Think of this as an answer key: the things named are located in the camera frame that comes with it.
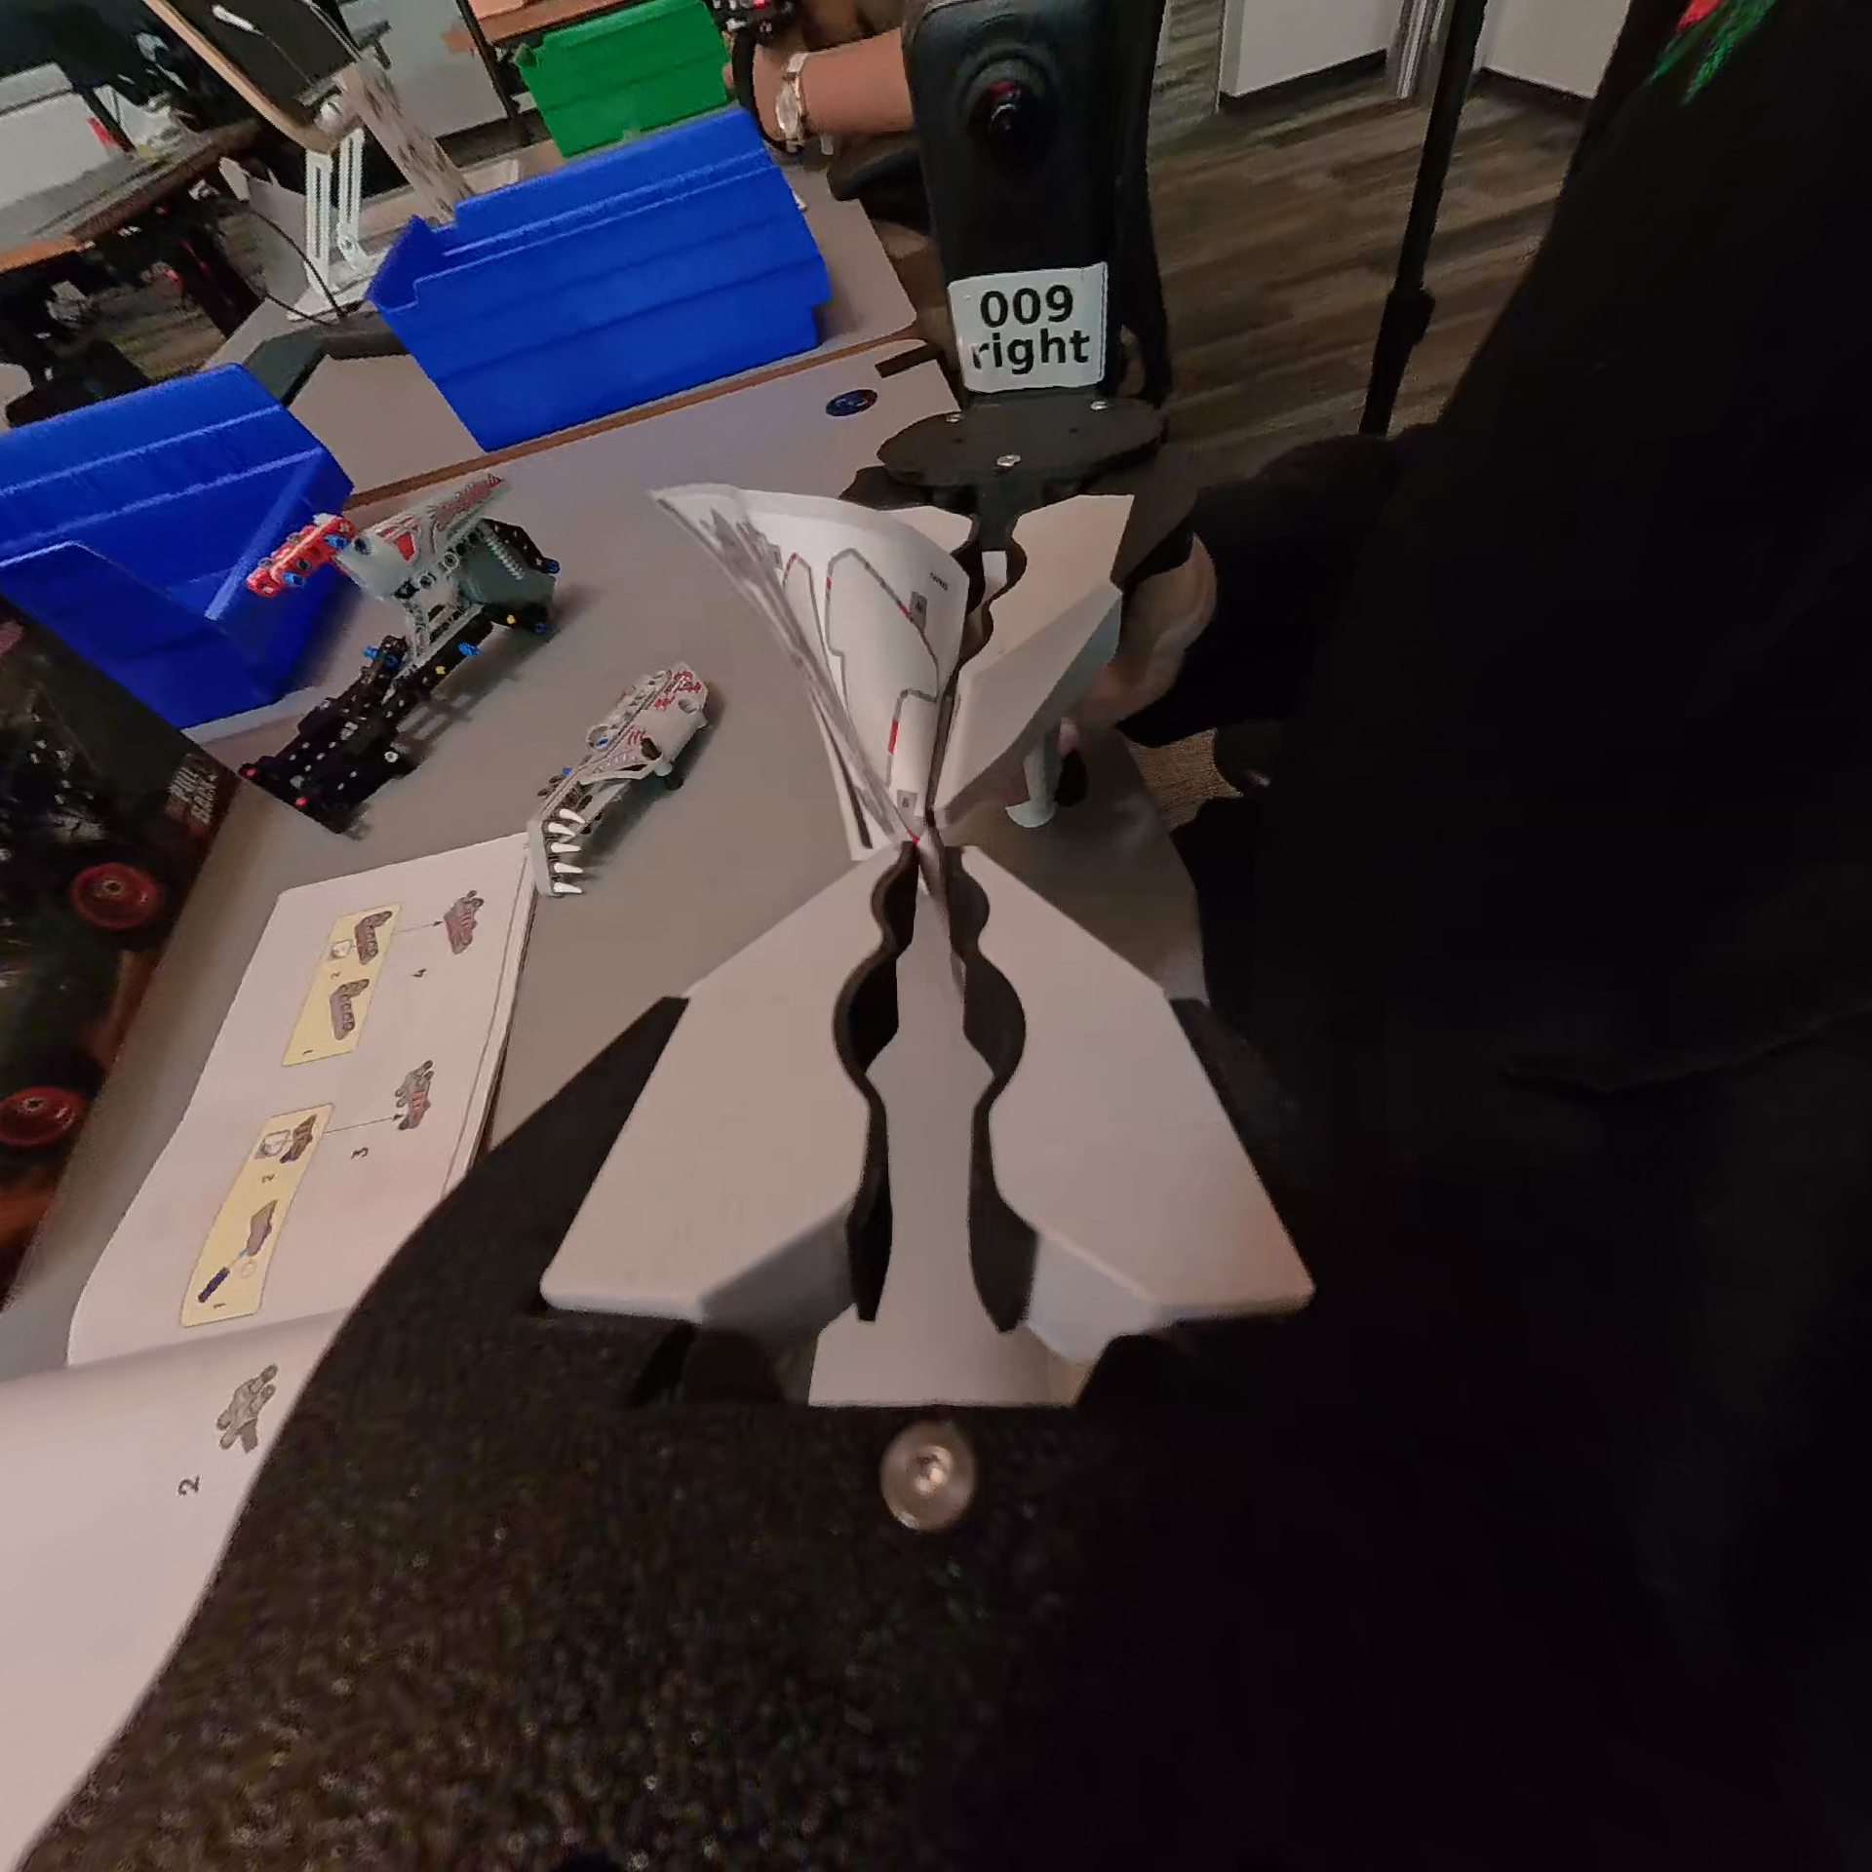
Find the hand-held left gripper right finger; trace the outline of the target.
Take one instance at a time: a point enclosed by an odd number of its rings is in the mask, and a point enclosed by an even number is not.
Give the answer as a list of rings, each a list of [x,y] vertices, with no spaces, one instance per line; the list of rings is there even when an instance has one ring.
[[[1130,961],[982,850],[944,857],[972,1112],[967,1250],[996,1331],[1067,1364],[1172,1326],[1284,1318],[1315,1281],[1192,1044]]]

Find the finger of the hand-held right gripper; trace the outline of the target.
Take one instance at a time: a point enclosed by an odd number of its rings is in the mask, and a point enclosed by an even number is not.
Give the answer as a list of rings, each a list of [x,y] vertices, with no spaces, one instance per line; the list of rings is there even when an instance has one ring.
[[[987,642],[955,681],[935,790],[944,836],[989,804],[1021,827],[1054,815],[1062,725],[1116,652],[1114,564],[1130,515],[1133,496],[1081,496],[1019,519],[1021,573],[989,605]]]

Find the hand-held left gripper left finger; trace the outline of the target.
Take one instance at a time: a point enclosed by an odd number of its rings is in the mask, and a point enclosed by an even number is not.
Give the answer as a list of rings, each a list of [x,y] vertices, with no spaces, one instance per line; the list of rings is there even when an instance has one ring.
[[[894,1201],[873,1066],[919,897],[914,850],[887,850],[692,988],[546,1267],[554,1308],[772,1347],[876,1318]]]

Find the white sticker sheet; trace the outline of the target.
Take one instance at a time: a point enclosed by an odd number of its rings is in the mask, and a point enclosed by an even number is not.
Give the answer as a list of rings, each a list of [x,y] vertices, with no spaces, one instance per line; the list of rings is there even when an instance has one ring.
[[[956,551],[970,524],[937,507],[682,483],[652,499],[772,629],[803,681],[849,853],[920,838],[972,610]]]

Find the person's right forearm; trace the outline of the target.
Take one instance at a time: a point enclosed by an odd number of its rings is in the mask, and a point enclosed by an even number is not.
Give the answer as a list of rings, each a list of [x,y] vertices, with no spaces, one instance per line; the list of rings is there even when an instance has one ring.
[[[1216,607],[1164,705],[1177,737],[1210,736],[1233,791],[1268,788],[1320,636],[1419,441],[1423,428],[1308,441],[1200,498]]]

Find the adjoining grey desk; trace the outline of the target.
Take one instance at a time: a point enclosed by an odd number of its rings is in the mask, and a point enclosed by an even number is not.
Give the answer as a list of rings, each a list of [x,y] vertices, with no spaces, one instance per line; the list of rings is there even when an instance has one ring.
[[[442,393],[405,356],[317,356],[291,409],[349,472],[355,509],[385,509],[481,469],[502,470],[529,456],[794,380],[808,380],[822,394],[909,382],[924,394],[919,413],[937,413],[950,401],[947,380],[920,344],[887,240],[856,203],[837,201],[824,178],[808,174],[794,189],[831,281],[831,300],[817,314],[821,344],[813,350],[497,452],[477,448]]]

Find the person's right hand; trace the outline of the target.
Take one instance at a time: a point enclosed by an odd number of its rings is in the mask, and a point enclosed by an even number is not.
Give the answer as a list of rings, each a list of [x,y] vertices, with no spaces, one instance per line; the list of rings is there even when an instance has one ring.
[[[1121,603],[1114,655],[1062,725],[1064,753],[1159,705],[1216,613],[1216,566],[1200,537],[1181,564],[1153,573]]]

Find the black tripod pole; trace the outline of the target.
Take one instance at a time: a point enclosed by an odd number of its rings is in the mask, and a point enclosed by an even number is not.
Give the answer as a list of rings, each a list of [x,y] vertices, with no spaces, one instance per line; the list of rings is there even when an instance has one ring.
[[[1383,438],[1391,430],[1404,378],[1435,314],[1435,295],[1428,288],[1427,271],[1466,97],[1476,73],[1487,12],[1487,2],[1411,8],[1404,38],[1406,51],[1424,54],[1432,42],[1432,27],[1442,22],[1442,54],[1419,147],[1411,208],[1396,261],[1396,276],[1373,344],[1359,419],[1359,432],[1366,438]]]

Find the white toothed toy panel assembly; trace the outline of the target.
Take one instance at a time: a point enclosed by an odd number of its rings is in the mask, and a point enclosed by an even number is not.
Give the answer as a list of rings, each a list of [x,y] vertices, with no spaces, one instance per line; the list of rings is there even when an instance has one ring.
[[[545,785],[526,825],[540,898],[583,895],[594,834],[627,791],[682,785],[680,758],[709,725],[709,702],[706,681],[689,665],[674,665],[638,681],[596,720],[580,758]]]

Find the blue storage bin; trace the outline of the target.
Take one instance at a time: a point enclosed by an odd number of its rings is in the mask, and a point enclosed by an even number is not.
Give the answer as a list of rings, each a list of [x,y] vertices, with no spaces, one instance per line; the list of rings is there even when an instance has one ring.
[[[300,687],[342,577],[247,577],[352,488],[246,366],[178,378],[4,435],[4,596],[178,730],[260,712]]]
[[[740,109],[413,218],[368,290],[485,452],[811,352],[829,300]]]

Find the white instruction booklet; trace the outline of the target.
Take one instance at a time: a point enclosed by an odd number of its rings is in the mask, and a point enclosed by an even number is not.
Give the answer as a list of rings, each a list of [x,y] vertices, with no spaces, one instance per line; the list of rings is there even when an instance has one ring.
[[[286,891],[66,1367],[4,1383],[4,1868],[147,1694],[343,1318],[465,1176],[534,903],[521,834]]]

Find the person's black sweater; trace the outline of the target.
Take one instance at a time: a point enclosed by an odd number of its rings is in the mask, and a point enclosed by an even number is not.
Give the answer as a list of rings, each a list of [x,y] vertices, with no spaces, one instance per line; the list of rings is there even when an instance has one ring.
[[[1297,1868],[1869,1868],[1869,29],[1630,9],[1189,832],[1317,1283]]]

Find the black toy set box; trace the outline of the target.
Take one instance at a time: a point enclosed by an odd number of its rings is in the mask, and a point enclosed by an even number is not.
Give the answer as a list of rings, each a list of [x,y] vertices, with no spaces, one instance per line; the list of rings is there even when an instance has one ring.
[[[235,778],[3,607],[3,1291],[57,1204]]]

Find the white lattice stand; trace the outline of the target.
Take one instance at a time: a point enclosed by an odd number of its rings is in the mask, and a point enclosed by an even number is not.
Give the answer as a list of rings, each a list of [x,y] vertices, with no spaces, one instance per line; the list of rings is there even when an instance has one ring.
[[[304,265],[311,283],[339,304],[339,290],[368,281],[362,243],[365,130],[346,130],[334,150],[304,157]]]

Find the tilted tag board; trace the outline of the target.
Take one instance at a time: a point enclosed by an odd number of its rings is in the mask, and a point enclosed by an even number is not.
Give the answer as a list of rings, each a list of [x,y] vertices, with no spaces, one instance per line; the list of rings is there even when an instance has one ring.
[[[434,134],[402,100],[379,54],[312,2],[145,2],[145,9],[307,157],[336,157],[355,130],[450,223],[472,195]]]

